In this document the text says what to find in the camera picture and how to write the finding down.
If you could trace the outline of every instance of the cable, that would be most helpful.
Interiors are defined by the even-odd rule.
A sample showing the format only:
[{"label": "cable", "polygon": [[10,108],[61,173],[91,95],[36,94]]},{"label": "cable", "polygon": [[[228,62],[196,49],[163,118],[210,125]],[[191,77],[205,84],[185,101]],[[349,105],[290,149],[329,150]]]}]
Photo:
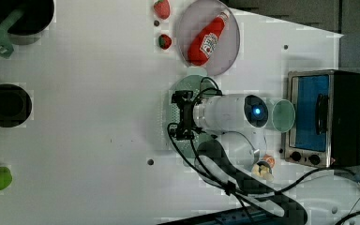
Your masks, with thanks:
[{"label": "cable", "polygon": [[304,174],[302,177],[300,177],[298,180],[296,180],[294,183],[292,183],[291,185],[281,189],[281,190],[277,190],[277,191],[274,191],[275,194],[281,194],[285,191],[288,191],[294,187],[296,187],[298,184],[300,184],[300,182],[302,182],[304,179],[306,179],[308,176],[312,175],[313,173],[317,173],[317,172],[320,172],[320,171],[333,171],[333,170],[337,170],[337,171],[344,171],[344,172],[347,172],[347,173],[350,173],[351,175],[355,175],[355,172],[352,172],[351,170],[349,169],[345,169],[345,168],[319,168],[319,169],[315,169],[313,171],[310,171],[306,174]]},{"label": "cable", "polygon": [[252,224],[254,224],[255,221],[254,221],[252,215],[249,213],[248,209],[245,207],[244,202],[242,202],[242,200],[240,199],[240,197],[238,195],[234,195],[234,196],[241,203],[242,208],[244,209],[245,213],[247,213],[247,217],[250,219],[250,222],[252,222]]},{"label": "cable", "polygon": [[216,91],[216,96],[222,96],[222,93],[219,89],[216,89],[214,87],[208,87],[208,88],[204,89],[203,91],[200,91],[200,93],[198,93],[198,95],[192,101],[192,105],[195,105],[197,103],[197,101],[200,100],[200,96],[203,95],[203,93],[205,93],[207,91]]},{"label": "cable", "polygon": [[355,204],[352,206],[352,209],[350,210],[349,214],[353,211],[354,207],[358,204],[358,202],[360,201],[360,197],[359,199],[355,202]]},{"label": "cable", "polygon": [[352,213],[352,214],[349,214],[347,215],[346,217],[342,218],[341,220],[339,220],[335,225],[340,225],[341,223],[347,221],[348,219],[350,218],[355,218],[356,216],[359,216],[360,215],[360,211],[358,212],[355,212],[355,213]]},{"label": "cable", "polygon": [[[193,151],[194,151],[194,154],[195,154],[195,157],[198,158],[197,160],[200,162],[200,164],[202,165],[203,169],[206,170],[207,173],[210,173],[209,174],[206,174],[205,172],[201,172],[200,170],[198,170],[195,166],[193,166],[187,159],[186,157],[184,156],[184,154],[180,151],[180,149],[177,147],[177,144],[174,142],[174,139],[173,137],[171,136],[171,132],[170,132],[170,128],[172,125],[177,125],[175,123],[170,123],[168,126],[167,126],[167,131],[168,131],[168,135],[169,135],[169,139],[171,140],[172,142],[172,145],[174,147],[174,149],[176,150],[176,152],[180,155],[180,157],[186,162],[186,164],[192,168],[195,172],[197,172],[199,175],[202,175],[208,179],[211,179],[213,181],[215,181],[216,183],[218,183],[220,185],[220,187],[217,187],[217,188],[220,188],[220,189],[225,189],[225,184],[220,181],[219,179],[217,179],[213,174],[211,174],[209,172],[209,170],[207,170],[207,168],[204,166],[204,164],[202,163],[201,159],[199,158],[199,155],[197,153],[197,151],[195,150],[195,146],[194,146],[194,143],[192,142],[191,140],[191,147],[193,148]],[[251,214],[249,213],[248,209],[245,207],[244,203],[241,201],[241,198],[240,196],[238,196],[236,193],[232,193],[233,196],[235,196],[235,198],[241,203],[244,211],[247,213],[247,216],[249,217],[250,221],[252,222],[252,224],[254,224],[254,220],[251,216]]]},{"label": "cable", "polygon": [[200,155],[197,153],[197,150],[195,149],[194,142],[192,140],[189,140],[189,143],[191,144],[192,151],[194,152],[195,158],[198,160],[200,165],[203,167],[203,169],[206,171],[206,173],[211,176],[215,177],[213,174],[210,173],[210,171],[206,168],[206,166],[201,161]]},{"label": "cable", "polygon": [[204,80],[210,81],[212,84],[215,85],[216,89],[219,89],[219,88],[218,88],[218,84],[217,84],[217,83],[215,82],[215,80],[213,80],[212,78],[210,78],[210,77],[203,77],[203,78],[201,79],[201,84],[203,83]]}]

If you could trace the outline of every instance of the green food toy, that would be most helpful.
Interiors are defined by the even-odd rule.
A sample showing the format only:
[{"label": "green food toy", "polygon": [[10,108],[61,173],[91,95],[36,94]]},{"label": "green food toy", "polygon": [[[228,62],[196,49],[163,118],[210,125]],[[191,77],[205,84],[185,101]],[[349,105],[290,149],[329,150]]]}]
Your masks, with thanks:
[{"label": "green food toy", "polygon": [[10,169],[8,167],[0,167],[0,190],[7,188],[13,177],[11,176]]}]

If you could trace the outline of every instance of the ketchup bottle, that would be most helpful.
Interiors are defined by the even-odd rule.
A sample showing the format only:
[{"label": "ketchup bottle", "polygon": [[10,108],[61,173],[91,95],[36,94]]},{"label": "ketchup bottle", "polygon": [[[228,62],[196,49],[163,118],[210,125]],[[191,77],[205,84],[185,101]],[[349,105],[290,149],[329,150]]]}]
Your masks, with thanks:
[{"label": "ketchup bottle", "polygon": [[205,64],[218,44],[221,32],[230,18],[230,11],[224,10],[205,26],[188,48],[188,61],[195,66]]}]

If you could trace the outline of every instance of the red strawberry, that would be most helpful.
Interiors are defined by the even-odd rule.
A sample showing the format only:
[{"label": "red strawberry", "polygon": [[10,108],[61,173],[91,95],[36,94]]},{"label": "red strawberry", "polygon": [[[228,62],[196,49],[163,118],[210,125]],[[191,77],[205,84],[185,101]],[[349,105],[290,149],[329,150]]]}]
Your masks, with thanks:
[{"label": "red strawberry", "polygon": [[160,19],[168,19],[168,17],[171,15],[171,7],[169,6],[168,0],[158,0],[154,4],[154,11]]},{"label": "red strawberry", "polygon": [[172,39],[167,35],[160,35],[157,41],[159,43],[159,47],[163,50],[169,49],[172,45]]}]

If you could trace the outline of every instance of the screw hole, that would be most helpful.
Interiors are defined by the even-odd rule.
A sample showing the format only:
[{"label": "screw hole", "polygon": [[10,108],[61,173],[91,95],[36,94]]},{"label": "screw hole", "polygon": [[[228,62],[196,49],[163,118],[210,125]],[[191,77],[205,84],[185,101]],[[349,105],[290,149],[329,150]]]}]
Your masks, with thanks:
[{"label": "screw hole", "polygon": [[148,159],[147,164],[150,165],[150,166],[154,165],[154,160],[153,159]]}]

